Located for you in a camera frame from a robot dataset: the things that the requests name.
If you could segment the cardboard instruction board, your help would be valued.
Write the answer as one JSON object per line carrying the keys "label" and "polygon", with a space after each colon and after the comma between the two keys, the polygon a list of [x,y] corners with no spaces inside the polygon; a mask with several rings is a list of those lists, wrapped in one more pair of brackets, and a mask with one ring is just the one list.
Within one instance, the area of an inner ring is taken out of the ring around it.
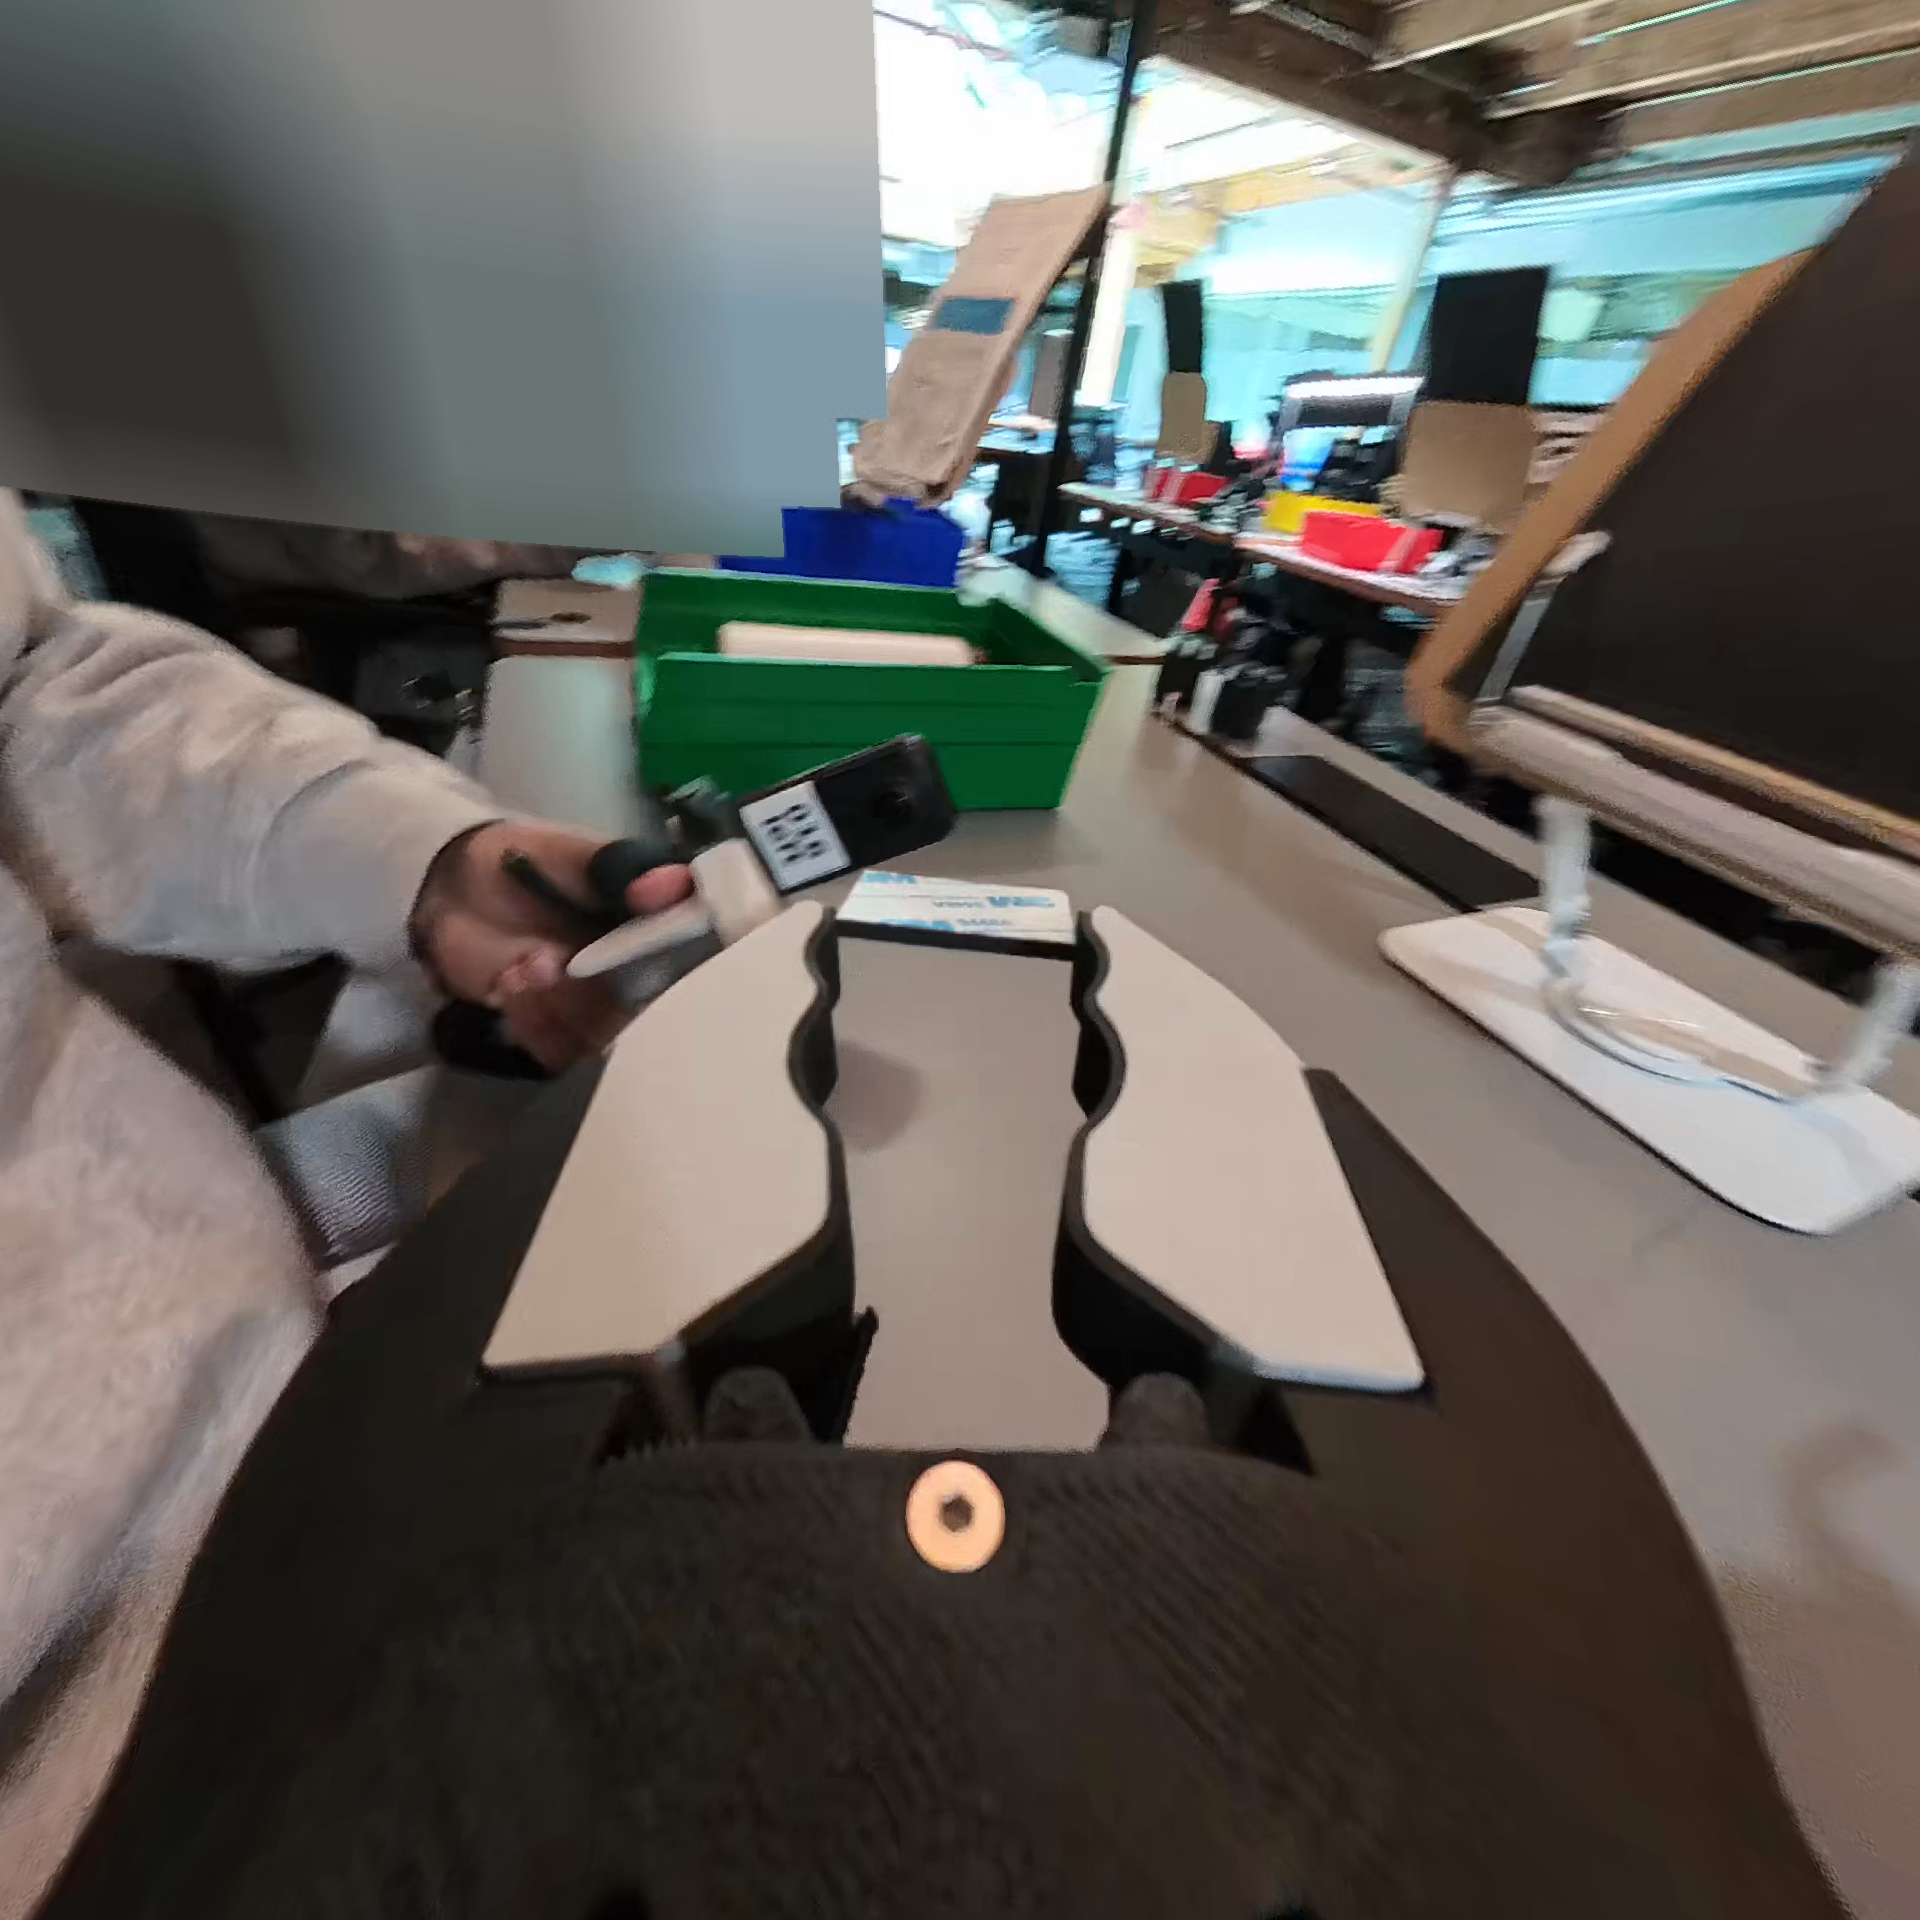
{"label": "cardboard instruction board", "polygon": [[984,206],[886,379],[882,416],[860,428],[850,499],[935,508],[959,489],[1025,328],[1110,204],[1097,183]]}

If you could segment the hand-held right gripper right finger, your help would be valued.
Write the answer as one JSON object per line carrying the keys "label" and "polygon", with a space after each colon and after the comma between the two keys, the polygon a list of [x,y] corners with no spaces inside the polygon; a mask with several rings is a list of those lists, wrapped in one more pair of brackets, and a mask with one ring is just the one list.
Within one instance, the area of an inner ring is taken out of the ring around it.
{"label": "hand-held right gripper right finger", "polygon": [[1424,1361],[1301,1055],[1110,905],[1081,919],[1092,1045],[1063,1192],[1069,1248],[1261,1382],[1413,1395]]}

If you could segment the green plastic bin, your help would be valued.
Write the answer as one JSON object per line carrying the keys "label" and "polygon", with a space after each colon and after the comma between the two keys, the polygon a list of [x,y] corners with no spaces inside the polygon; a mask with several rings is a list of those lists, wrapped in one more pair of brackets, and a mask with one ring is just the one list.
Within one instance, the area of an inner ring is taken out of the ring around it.
{"label": "green plastic bin", "polygon": [[[959,640],[972,662],[727,655],[732,624]],[[1055,808],[1110,667],[999,596],[660,567],[634,624],[637,777],[745,798],[924,735],[962,812]]]}

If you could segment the thin black plate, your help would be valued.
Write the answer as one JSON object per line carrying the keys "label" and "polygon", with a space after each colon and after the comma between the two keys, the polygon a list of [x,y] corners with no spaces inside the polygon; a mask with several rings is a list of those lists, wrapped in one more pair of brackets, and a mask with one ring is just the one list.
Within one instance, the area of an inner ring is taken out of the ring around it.
{"label": "thin black plate", "polygon": [[840,929],[880,941],[996,953],[1066,953],[1077,937],[1072,901],[1063,891],[897,870],[864,870],[834,917]]}

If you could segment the person's left hand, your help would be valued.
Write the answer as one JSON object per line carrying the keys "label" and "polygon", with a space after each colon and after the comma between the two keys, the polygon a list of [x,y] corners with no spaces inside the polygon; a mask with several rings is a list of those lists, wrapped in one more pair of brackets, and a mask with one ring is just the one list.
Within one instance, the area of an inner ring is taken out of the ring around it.
{"label": "person's left hand", "polygon": [[436,1043],[460,1064],[550,1073],[612,1043],[624,1013],[568,972],[615,910],[592,880],[607,839],[510,819],[462,832],[433,854],[409,921],[418,967],[454,1005]]}

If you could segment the red plastic bin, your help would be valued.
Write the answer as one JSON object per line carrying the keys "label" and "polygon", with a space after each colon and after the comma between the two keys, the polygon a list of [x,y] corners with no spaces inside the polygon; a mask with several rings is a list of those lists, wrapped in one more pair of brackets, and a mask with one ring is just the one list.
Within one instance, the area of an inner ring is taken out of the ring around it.
{"label": "red plastic bin", "polygon": [[1311,516],[1301,555],[1314,564],[1408,577],[1440,549],[1444,527],[1400,519]]}

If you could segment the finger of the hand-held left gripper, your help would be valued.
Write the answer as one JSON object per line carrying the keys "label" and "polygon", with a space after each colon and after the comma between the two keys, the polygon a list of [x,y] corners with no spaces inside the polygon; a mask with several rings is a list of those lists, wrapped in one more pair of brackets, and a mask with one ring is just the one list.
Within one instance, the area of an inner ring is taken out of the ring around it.
{"label": "finger of the hand-held left gripper", "polygon": [[688,863],[688,893],[624,919],[578,948],[568,977],[672,977],[752,935],[781,910],[749,843],[716,843]]}

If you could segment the blue plastic bin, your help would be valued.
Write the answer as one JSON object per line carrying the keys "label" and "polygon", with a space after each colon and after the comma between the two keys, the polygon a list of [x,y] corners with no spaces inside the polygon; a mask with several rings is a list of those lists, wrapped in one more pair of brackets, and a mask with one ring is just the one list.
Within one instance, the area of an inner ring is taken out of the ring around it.
{"label": "blue plastic bin", "polygon": [[783,508],[781,553],[719,555],[728,572],[778,577],[951,589],[967,531],[945,511],[886,501],[877,508]]}

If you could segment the black pole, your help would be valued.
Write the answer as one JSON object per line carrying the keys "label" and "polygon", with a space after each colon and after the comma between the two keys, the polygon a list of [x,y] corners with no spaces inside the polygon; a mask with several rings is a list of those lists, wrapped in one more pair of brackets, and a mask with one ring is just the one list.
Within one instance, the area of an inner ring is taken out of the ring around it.
{"label": "black pole", "polygon": [[1053,483],[1061,480],[1061,472],[1064,471],[1064,464],[1072,455],[1072,411],[1077,404],[1079,382],[1088,363],[1089,332],[1097,311],[1097,288],[1109,239],[1109,227],[1112,220],[1120,161],[1125,155],[1125,142],[1136,107],[1137,68],[1153,40],[1159,8],[1159,1],[1132,1],[1126,7],[1125,37],[1120,49],[1120,79],[1116,86],[1109,143],[1100,177],[1101,200],[1092,227],[1088,228],[1088,235],[1073,255],[1077,264],[1081,267],[1081,279],[1077,302],[1072,308],[1066,353],[1063,361],[1063,389],[1053,423],[1053,440],[1047,455],[1047,471],[1052,472]]}

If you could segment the black board plywood edge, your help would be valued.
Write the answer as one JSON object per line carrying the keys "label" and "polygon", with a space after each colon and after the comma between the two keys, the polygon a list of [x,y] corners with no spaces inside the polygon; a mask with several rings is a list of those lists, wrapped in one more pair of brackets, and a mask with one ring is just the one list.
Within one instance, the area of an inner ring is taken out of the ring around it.
{"label": "black board plywood edge", "polygon": [[1653,353],[1402,700],[1494,785],[1592,805],[1613,887],[1914,959],[1914,145]]}

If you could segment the person's left forearm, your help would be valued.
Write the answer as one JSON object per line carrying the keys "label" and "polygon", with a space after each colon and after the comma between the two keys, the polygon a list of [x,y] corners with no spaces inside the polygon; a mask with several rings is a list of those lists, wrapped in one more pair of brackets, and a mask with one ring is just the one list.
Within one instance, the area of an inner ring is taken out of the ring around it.
{"label": "person's left forearm", "polygon": [[4,921],[245,968],[412,945],[482,791],[159,614],[4,595]]}

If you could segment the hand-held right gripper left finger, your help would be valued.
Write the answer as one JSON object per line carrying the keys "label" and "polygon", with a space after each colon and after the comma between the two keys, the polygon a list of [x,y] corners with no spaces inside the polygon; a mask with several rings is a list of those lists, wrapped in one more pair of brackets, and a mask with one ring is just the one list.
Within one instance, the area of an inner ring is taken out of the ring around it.
{"label": "hand-held right gripper left finger", "polygon": [[837,996],[831,912],[805,901],[630,1022],[482,1348],[488,1375],[719,1368],[852,1327]]}

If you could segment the white laptop stand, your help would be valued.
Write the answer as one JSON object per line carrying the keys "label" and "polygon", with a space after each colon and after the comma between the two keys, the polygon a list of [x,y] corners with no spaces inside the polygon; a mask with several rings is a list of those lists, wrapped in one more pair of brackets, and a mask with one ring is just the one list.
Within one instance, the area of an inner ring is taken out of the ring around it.
{"label": "white laptop stand", "polygon": [[[1914,1022],[1914,823],[1550,687],[1477,702],[1466,737],[1535,796],[1537,901],[1391,928],[1383,958],[1759,1222],[1828,1237],[1912,1192],[1917,1119],[1873,1085]],[[1869,948],[1836,1053],[1604,941],[1597,825]]]}

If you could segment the white squeeze bottle black cap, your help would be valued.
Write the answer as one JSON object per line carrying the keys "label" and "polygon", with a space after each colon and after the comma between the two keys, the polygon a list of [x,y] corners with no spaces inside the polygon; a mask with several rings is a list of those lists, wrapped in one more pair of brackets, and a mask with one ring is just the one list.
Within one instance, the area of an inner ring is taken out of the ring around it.
{"label": "white squeeze bottle black cap", "polygon": [[924,631],[817,629],[798,622],[732,619],[718,629],[725,657],[805,664],[981,664],[968,640]]}

